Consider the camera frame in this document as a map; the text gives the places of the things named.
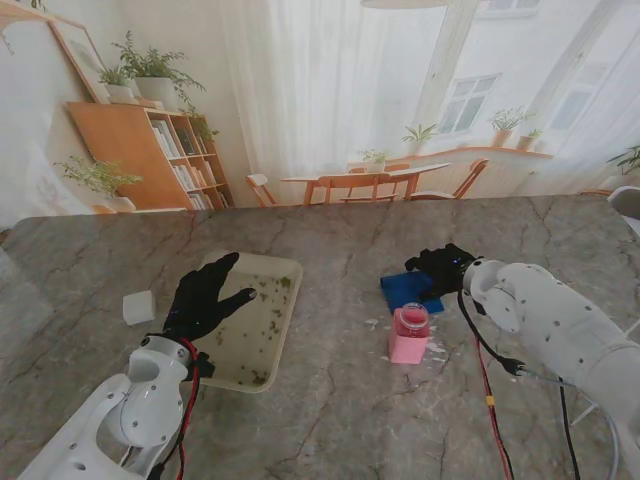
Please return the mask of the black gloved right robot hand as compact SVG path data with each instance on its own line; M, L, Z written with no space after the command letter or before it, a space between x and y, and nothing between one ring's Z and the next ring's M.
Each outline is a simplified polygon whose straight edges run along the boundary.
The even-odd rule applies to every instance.
M483 256L474 257L455 244L447 243L435 250L422 250L418 256L405 262L405 268L407 271L418 270L431 279L431 287L420 292L418 296L421 301L430 301L450 293L460 296L464 274L480 259L483 259Z

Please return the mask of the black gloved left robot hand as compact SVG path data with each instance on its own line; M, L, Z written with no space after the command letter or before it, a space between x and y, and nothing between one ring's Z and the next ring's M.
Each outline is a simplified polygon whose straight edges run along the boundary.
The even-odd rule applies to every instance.
M164 337L189 342L205 337L257 296L255 289L244 288L219 299L228 274L239 257L238 252L228 253L182 277L163 325Z

